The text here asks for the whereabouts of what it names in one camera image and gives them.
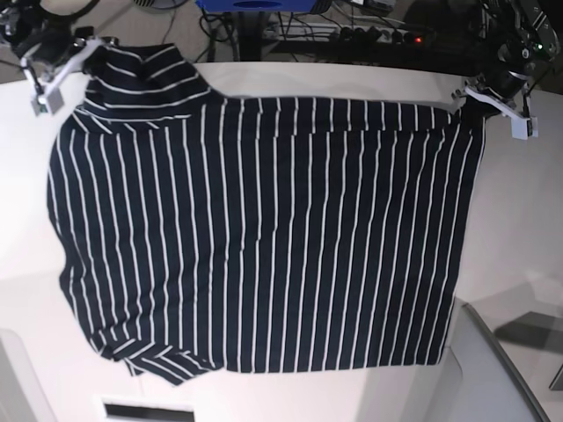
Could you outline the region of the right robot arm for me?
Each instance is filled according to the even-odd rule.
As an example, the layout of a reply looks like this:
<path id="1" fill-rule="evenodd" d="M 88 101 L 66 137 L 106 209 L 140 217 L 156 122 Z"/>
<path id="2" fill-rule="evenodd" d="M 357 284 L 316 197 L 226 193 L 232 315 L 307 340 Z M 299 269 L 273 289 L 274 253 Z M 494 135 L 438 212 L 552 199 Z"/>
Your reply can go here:
<path id="1" fill-rule="evenodd" d="M 1 2 L 1 45 L 17 57 L 12 67 L 31 85 L 35 114 L 56 114 L 64 106 L 61 86 L 67 76 L 90 72 L 102 48 L 119 44 L 114 37 L 99 37 L 91 26 L 73 27 L 98 4 L 90 1 L 79 11 L 60 15 L 40 1 Z"/>

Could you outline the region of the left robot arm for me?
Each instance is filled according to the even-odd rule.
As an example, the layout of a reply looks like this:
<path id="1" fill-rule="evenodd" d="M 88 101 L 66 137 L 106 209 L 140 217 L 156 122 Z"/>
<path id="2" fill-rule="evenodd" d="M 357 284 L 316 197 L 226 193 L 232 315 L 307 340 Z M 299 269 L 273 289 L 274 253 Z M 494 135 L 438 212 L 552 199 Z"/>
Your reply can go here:
<path id="1" fill-rule="evenodd" d="M 553 63 L 561 50 L 548 12 L 539 1 L 477 1 L 474 8 L 480 20 L 473 28 L 477 74 L 465 78 L 451 97 L 509 118 L 515 139 L 537 137 L 537 117 L 530 110 L 537 82 L 531 78 L 538 64 Z"/>

